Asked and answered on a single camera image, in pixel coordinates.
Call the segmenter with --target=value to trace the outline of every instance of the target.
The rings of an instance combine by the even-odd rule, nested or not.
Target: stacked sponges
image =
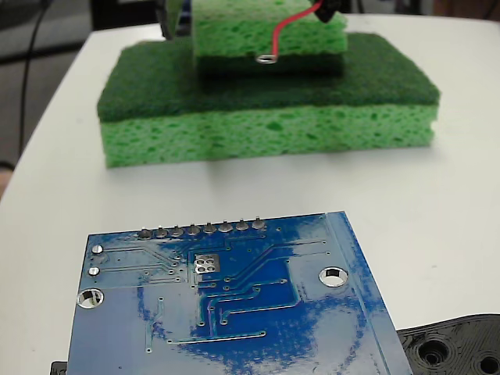
[[[340,14],[290,25],[278,64],[255,62],[299,4],[194,0],[193,37],[125,49],[98,104],[107,165],[429,145],[437,88],[382,37],[346,35]]]

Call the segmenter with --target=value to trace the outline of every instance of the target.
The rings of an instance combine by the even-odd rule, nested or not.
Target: wire
[[[495,11],[495,9],[497,9],[498,4],[500,4],[500,0],[493,0],[493,2],[491,2],[490,9],[488,9],[487,12],[484,14],[483,18],[485,20],[489,20],[491,18],[493,12]]]
[[[360,13],[365,12],[365,6],[363,4],[363,0],[358,0],[358,12],[360,12]]]
[[[34,25],[33,33],[31,34],[30,45],[28,47],[26,62],[24,64],[23,73],[23,85],[21,87],[21,105],[20,105],[20,135],[19,135],[19,157],[23,153],[24,149],[24,129],[26,127],[26,91],[28,85],[28,77],[30,75],[30,64],[31,58],[33,57],[34,42],[37,39],[38,29],[40,28],[41,21],[44,18],[45,12],[48,6],[42,6],[40,12],[38,13],[37,21]]]
[[[321,8],[322,5],[323,5],[323,0],[319,0],[317,3],[315,3],[309,9],[306,9],[304,12],[297,13],[277,24],[273,32],[273,49],[271,55],[261,55],[257,58],[257,62],[262,64],[276,63],[278,60],[278,55],[280,53],[280,33],[283,30],[283,28],[289,25],[290,23],[295,22],[296,20],[300,20],[301,18],[304,18],[305,16],[314,13],[316,10]]]

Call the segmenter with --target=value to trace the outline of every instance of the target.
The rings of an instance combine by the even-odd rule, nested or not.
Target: table surface
[[[431,148],[107,170],[98,97],[120,50],[160,33],[91,35],[0,203],[0,373],[67,359],[89,234],[159,224],[344,210],[397,329],[500,313],[500,24],[349,18],[442,90]]]

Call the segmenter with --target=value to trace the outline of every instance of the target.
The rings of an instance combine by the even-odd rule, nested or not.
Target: black plastic part
[[[50,375],[66,375],[67,362],[53,362]]]
[[[316,10],[316,16],[321,22],[329,23],[336,12],[340,12],[342,7],[342,0],[323,0],[321,7]]]
[[[500,316],[468,316],[400,330],[413,375],[499,375]]]

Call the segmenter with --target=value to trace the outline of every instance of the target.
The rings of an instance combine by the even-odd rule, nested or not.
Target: hole
[[[441,341],[431,340],[419,348],[420,358],[428,365],[437,366],[448,358],[448,347]]]
[[[497,373],[500,370],[500,364],[497,359],[486,357],[481,361],[480,368],[484,373]]]
[[[276,64],[278,58],[276,55],[260,55],[255,59],[259,64]]]
[[[327,267],[320,272],[320,281],[330,288],[338,288],[347,283],[348,274],[342,268]]]
[[[98,289],[86,289],[77,298],[77,304],[82,309],[95,309],[104,301],[104,294]]]

